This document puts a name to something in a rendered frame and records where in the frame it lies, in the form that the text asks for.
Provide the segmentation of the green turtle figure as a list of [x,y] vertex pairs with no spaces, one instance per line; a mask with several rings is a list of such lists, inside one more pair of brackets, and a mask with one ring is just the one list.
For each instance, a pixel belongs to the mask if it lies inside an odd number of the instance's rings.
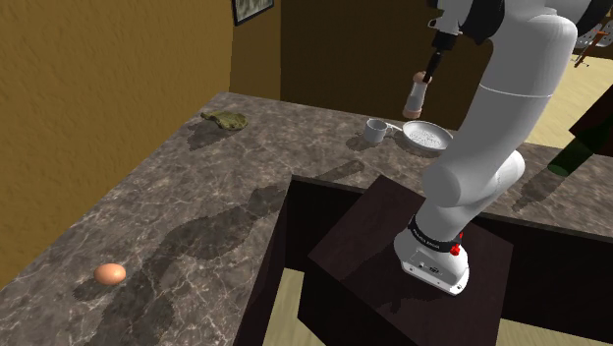
[[240,131],[249,124],[245,115],[225,110],[201,112],[200,117],[213,121],[220,129],[228,131]]

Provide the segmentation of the brown egg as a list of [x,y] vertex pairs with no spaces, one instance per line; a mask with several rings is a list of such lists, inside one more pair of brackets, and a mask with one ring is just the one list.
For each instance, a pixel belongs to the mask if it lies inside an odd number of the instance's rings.
[[114,286],[121,283],[127,276],[124,267],[118,263],[105,263],[94,270],[94,279],[103,285]]

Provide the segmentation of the framed wall picture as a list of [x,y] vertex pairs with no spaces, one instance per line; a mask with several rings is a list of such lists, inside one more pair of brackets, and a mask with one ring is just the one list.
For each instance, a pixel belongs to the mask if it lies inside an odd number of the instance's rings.
[[231,0],[234,25],[249,21],[274,7],[274,0]]

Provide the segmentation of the dark green bottle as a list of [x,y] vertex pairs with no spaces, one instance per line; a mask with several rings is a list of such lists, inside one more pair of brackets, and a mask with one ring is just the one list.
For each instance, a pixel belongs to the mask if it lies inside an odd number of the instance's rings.
[[569,129],[573,139],[547,168],[568,177],[594,154],[613,157],[613,85]]

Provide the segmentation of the grey chair with wooden legs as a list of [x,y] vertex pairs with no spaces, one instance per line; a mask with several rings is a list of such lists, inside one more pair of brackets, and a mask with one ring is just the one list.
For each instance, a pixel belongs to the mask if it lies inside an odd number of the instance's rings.
[[613,43],[613,20],[605,25],[598,24],[588,33],[581,35],[576,42],[575,48],[580,52],[574,60],[574,67],[577,68],[584,63],[586,55],[595,47],[607,47]]

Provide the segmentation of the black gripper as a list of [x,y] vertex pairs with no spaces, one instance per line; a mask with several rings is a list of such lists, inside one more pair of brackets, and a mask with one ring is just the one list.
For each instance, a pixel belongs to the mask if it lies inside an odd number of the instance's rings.
[[447,33],[441,30],[438,30],[431,42],[431,46],[436,49],[436,51],[431,55],[427,67],[424,72],[424,76],[422,81],[424,83],[429,83],[433,73],[437,69],[442,60],[443,51],[450,51],[453,49],[458,36],[453,33]]

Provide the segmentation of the white cup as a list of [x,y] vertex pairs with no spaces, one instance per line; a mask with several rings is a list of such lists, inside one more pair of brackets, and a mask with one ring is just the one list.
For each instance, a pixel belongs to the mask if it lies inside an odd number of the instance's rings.
[[391,131],[393,127],[388,123],[380,120],[370,118],[365,122],[363,130],[363,138],[372,144],[381,143],[386,134]]

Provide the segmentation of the white frying pan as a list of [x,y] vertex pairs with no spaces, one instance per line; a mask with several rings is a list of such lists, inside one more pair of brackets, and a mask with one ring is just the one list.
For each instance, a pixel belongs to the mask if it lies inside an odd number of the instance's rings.
[[421,120],[408,121],[402,127],[387,123],[387,127],[401,132],[409,144],[426,151],[441,152],[453,140],[452,134],[446,129]]

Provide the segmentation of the white wooden pepper grinder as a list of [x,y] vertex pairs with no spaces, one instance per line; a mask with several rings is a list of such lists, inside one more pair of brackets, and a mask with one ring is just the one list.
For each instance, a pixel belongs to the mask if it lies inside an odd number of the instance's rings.
[[403,108],[403,116],[407,119],[417,119],[422,110],[425,93],[429,82],[426,82],[426,71],[417,72],[413,76],[413,85]]

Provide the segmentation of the dark robot stand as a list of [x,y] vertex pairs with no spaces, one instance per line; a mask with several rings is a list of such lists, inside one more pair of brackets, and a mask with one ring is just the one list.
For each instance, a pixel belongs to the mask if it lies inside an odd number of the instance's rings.
[[378,177],[308,257],[300,321],[325,346],[496,346],[512,245],[470,223],[470,278],[451,296],[406,273],[393,240],[422,196]]

